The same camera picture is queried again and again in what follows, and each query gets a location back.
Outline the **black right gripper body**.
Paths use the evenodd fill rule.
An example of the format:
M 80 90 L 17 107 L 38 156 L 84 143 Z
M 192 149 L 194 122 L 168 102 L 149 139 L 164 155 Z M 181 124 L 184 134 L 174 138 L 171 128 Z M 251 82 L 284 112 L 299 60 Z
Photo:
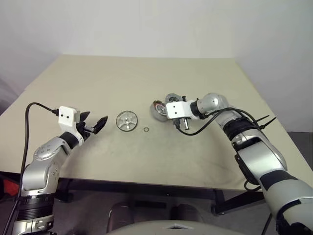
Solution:
M 191 118 L 190 102 L 186 96 L 171 95 L 171 119 L 177 129 L 183 124 L 184 130 L 189 129 L 188 119 Z

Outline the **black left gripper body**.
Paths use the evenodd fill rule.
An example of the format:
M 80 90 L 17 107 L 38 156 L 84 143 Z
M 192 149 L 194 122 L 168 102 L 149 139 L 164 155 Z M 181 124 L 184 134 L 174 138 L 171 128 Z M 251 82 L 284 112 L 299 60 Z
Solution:
M 91 133 L 93 133 L 93 127 L 87 126 L 85 121 L 80 122 L 80 113 L 74 114 L 74 121 L 76 123 L 75 127 L 77 131 L 77 134 L 75 134 L 75 137 L 78 139 L 78 141 L 87 140 L 90 137 Z

